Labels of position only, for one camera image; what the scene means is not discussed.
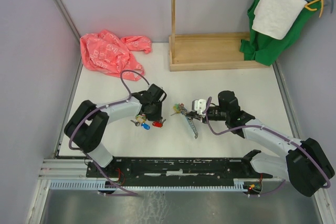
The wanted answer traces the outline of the red tag key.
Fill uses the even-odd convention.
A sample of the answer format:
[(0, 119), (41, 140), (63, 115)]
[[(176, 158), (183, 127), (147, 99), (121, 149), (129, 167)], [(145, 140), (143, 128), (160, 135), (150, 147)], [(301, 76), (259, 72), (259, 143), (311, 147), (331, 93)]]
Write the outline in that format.
[(153, 127), (162, 128), (162, 127), (163, 127), (163, 124), (164, 124), (165, 121), (166, 121), (166, 119), (158, 120), (158, 121), (154, 121), (154, 122), (152, 123), (152, 126), (153, 126)]

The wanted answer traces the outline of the green tag key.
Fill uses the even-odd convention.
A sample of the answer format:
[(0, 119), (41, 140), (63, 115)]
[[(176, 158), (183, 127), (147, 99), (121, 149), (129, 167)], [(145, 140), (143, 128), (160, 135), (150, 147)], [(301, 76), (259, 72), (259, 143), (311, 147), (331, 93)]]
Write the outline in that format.
[(182, 111), (184, 110), (184, 104), (183, 103), (178, 103), (173, 106), (174, 112), (171, 114), (171, 116), (176, 115), (176, 114), (181, 114)]

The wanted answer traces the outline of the silver key holder blue handle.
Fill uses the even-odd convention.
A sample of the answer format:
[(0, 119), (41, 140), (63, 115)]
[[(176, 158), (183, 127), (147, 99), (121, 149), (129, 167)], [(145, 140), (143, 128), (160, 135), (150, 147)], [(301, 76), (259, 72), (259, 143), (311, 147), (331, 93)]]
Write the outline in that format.
[(197, 139), (198, 138), (198, 131), (196, 129), (196, 126), (194, 124), (194, 119), (198, 120), (199, 119), (199, 116), (196, 115), (195, 112), (193, 111), (188, 111), (186, 108), (183, 108), (181, 110), (181, 114), (185, 116), (187, 122), (188, 122), (188, 125), (189, 127), (191, 128), (191, 130), (193, 131), (194, 133), (194, 138)]

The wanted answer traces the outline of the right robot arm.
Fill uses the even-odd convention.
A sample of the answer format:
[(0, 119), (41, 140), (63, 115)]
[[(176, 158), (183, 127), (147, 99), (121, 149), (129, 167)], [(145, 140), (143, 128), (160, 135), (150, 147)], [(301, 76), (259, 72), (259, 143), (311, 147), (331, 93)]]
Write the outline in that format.
[(211, 98), (194, 100), (186, 117), (207, 125), (211, 121), (223, 121), (227, 129), (221, 134), (231, 132), (273, 153), (268, 155), (253, 150), (246, 154), (241, 164), (241, 172), (246, 177), (254, 177), (259, 173), (281, 178), (307, 197), (321, 188), (331, 186), (330, 180), (335, 171), (316, 140), (300, 140), (269, 128), (242, 110), (232, 91), (220, 92), (217, 105), (212, 104)]

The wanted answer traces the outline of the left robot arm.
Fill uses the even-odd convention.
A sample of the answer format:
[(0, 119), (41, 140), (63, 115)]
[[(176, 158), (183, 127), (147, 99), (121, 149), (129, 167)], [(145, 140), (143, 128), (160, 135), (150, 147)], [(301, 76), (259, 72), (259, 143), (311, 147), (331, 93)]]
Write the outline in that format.
[(150, 122), (162, 120), (162, 103), (166, 92), (155, 84), (147, 90), (130, 94), (126, 99), (97, 105), (83, 101), (65, 126), (64, 134), (69, 144), (78, 148), (98, 164), (98, 171), (105, 177), (116, 171), (113, 155), (101, 143), (108, 124), (130, 116), (144, 115)]

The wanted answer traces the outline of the yellow tag key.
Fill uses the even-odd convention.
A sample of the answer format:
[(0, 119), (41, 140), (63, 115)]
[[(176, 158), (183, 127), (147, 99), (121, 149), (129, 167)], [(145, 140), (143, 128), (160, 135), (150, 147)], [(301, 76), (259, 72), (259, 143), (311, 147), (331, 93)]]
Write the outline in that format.
[(147, 118), (144, 114), (139, 114), (135, 116), (135, 119), (140, 123), (145, 123)]

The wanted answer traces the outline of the pink patterned cloth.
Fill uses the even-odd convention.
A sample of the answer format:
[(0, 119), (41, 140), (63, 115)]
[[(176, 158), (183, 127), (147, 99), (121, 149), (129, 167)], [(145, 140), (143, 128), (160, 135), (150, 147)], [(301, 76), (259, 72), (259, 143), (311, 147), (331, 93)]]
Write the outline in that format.
[(140, 76), (132, 71), (145, 74), (143, 66), (136, 60), (133, 52), (149, 54), (152, 42), (146, 36), (126, 36), (119, 38), (108, 30), (85, 34), (80, 38), (81, 60), (90, 71), (105, 75), (123, 76), (130, 81), (138, 81)]

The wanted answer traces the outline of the green shirt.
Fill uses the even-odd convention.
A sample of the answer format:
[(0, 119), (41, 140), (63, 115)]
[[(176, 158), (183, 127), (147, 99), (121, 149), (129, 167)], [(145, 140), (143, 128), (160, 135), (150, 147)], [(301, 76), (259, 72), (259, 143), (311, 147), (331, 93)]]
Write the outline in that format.
[(240, 52), (244, 54), (245, 61), (254, 60), (265, 66), (271, 66), (284, 50), (291, 47), (299, 39), (305, 24), (315, 13), (320, 11), (321, 2), (311, 0), (312, 4), (304, 7), (282, 40), (271, 38), (252, 29), (255, 18), (254, 10), (258, 2), (259, 0), (254, 0), (247, 11), (250, 37), (248, 40), (241, 40)]

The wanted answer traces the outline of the white towel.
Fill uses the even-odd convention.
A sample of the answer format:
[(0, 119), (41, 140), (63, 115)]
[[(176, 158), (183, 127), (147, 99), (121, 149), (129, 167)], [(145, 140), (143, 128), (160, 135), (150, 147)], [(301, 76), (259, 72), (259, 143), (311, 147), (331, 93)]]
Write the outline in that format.
[(282, 40), (307, 3), (305, 0), (259, 0), (252, 29)]

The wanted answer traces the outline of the wooden rack frame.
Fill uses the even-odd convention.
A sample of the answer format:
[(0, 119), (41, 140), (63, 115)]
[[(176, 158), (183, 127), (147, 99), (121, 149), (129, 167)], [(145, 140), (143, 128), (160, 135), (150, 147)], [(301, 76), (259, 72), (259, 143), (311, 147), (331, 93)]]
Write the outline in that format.
[(170, 71), (264, 68), (254, 60), (245, 61), (240, 40), (249, 33), (176, 34), (176, 0), (171, 0), (169, 36)]

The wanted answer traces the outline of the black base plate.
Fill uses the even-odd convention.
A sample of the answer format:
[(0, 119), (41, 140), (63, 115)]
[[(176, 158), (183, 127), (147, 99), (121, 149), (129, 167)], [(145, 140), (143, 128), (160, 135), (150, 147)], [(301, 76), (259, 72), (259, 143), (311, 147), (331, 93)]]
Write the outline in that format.
[(272, 178), (242, 158), (115, 157), (103, 172), (124, 186), (232, 186), (234, 179)]

